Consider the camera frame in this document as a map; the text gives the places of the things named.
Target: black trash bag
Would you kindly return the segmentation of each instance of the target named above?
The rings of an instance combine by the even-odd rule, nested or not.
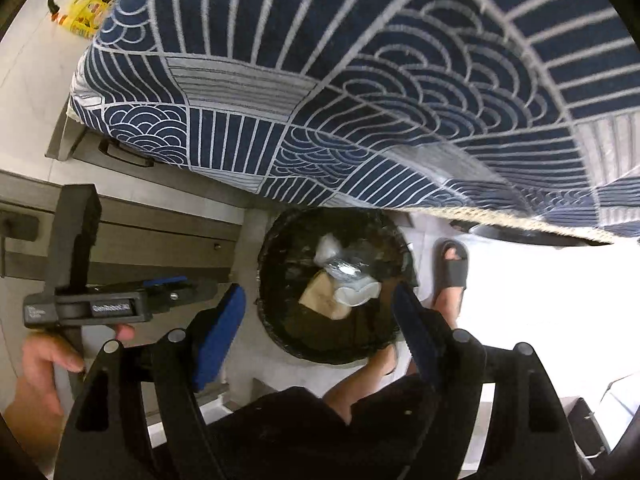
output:
[[[314,263],[320,238],[332,233],[346,250],[366,245],[368,272],[379,282],[402,276],[417,286],[414,261],[404,237],[380,210],[289,209],[274,222],[258,256],[258,316],[285,351],[309,361],[346,364],[366,358],[396,339],[389,306],[375,298],[331,320],[298,303],[321,269]],[[371,261],[370,247],[376,257]]]

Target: metal bolt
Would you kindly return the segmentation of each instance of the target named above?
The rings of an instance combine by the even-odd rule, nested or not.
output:
[[[181,328],[176,328],[175,330],[171,330],[166,338],[172,343],[179,343],[184,340],[185,337],[187,337],[187,333]]]
[[[471,341],[471,334],[466,330],[457,328],[453,331],[453,339],[455,339],[459,343],[468,343],[469,341]]]
[[[522,355],[533,354],[533,346],[531,346],[529,343],[518,343],[516,345],[516,350],[520,352]]]
[[[102,349],[107,354],[113,354],[118,348],[120,348],[120,343],[118,343],[115,339],[111,341],[107,341]]]

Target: black pants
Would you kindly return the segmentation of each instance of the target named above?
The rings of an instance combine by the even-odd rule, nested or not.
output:
[[[295,387],[261,397],[209,431],[229,480],[391,480],[412,462],[435,406],[417,376],[404,377],[356,402],[347,426]],[[165,446],[155,451],[168,459]]]

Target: black slipper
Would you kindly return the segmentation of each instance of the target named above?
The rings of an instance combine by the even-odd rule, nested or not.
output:
[[[445,252],[455,248],[456,254],[460,258],[459,260],[446,260],[444,257]],[[460,295],[460,303],[462,304],[462,297],[465,295],[466,289],[466,276],[469,272],[469,253],[466,247],[455,240],[450,238],[445,240],[438,240],[434,250],[434,263],[433,263],[433,301],[435,302],[443,288],[449,286],[461,286],[462,294]]]

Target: striped pattern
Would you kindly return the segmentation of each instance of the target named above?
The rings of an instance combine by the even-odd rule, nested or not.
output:
[[[640,51],[607,0],[117,0],[70,106],[287,203],[638,220]]]

